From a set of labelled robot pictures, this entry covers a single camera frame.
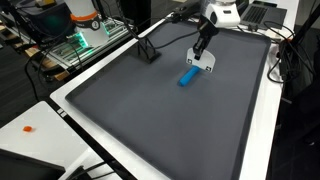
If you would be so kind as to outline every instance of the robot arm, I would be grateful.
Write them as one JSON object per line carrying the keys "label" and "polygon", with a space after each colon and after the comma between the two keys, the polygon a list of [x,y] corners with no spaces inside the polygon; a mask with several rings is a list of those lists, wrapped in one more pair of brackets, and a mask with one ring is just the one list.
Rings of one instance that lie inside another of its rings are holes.
{"label": "robot arm", "polygon": [[206,71],[212,72],[214,56],[206,51],[201,58],[205,48],[210,43],[212,36],[219,33],[218,28],[235,27],[240,23],[235,0],[201,0],[201,16],[198,24],[200,36],[198,41],[189,49],[187,63],[193,64]]}

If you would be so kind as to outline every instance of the white desk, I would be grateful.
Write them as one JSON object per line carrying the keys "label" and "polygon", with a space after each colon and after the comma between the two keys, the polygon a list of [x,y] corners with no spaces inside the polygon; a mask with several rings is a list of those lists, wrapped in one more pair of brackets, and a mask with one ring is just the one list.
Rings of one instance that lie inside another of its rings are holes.
{"label": "white desk", "polygon": [[[24,132],[31,126],[33,131]],[[88,168],[103,160],[45,102],[40,102],[0,129],[0,149],[65,168],[65,180],[76,168]],[[103,165],[88,174],[97,177],[113,170]],[[120,180],[117,174],[101,180]]]}
{"label": "white desk", "polygon": [[[285,24],[293,29],[299,0],[280,0],[279,7],[288,9]],[[145,33],[161,23],[158,22]],[[78,124],[80,124],[92,137],[94,137],[110,154],[112,154],[123,166],[125,166],[136,178],[149,180],[168,179],[164,174],[156,170],[150,164],[133,153],[117,139],[104,131],[89,118],[75,109],[65,100],[65,96],[78,85],[91,77],[102,67],[107,65],[121,53],[131,47],[136,40],[131,40],[103,60],[80,74],[78,77],[51,94],[54,100],[64,109]],[[257,97],[256,107],[252,118],[250,134],[247,141],[246,152],[241,171],[241,180],[265,179],[275,122],[277,118],[281,97],[281,86],[267,79],[267,71],[275,61],[275,56],[270,53],[264,68],[263,78]]]}

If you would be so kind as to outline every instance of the laptop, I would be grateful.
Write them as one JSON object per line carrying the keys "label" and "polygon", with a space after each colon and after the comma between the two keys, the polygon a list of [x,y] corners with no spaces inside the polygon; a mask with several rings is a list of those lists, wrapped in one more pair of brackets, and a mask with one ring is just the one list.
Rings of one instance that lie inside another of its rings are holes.
{"label": "laptop", "polygon": [[[241,15],[240,24],[245,26],[254,26],[258,29],[267,30],[268,28],[263,24],[265,21],[272,21],[283,25],[287,10],[271,7],[262,4],[250,4],[244,13]],[[274,23],[268,23],[268,26],[276,29],[282,29],[282,26]]]}

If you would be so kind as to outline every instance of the floor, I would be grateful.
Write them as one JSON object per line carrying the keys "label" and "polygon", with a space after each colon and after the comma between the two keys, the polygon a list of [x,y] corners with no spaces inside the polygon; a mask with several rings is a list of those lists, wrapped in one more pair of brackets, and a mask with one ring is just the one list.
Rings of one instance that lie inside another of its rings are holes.
{"label": "floor", "polygon": [[[152,0],[152,17],[163,17],[177,5],[177,2],[171,0]],[[110,1],[110,7],[112,14],[117,15],[113,1]],[[312,29],[303,44],[311,57],[317,49],[315,36],[319,34],[320,30]],[[15,53],[10,47],[0,49],[0,57],[0,127],[2,127],[36,104],[36,101],[23,71],[27,58]],[[63,82],[52,83],[47,84],[47,88],[43,88],[31,67],[29,72],[42,100],[48,100],[49,94],[63,84]],[[319,145],[308,146],[298,141],[292,146],[282,146],[280,138],[276,136],[272,157],[268,180],[320,179]]]}

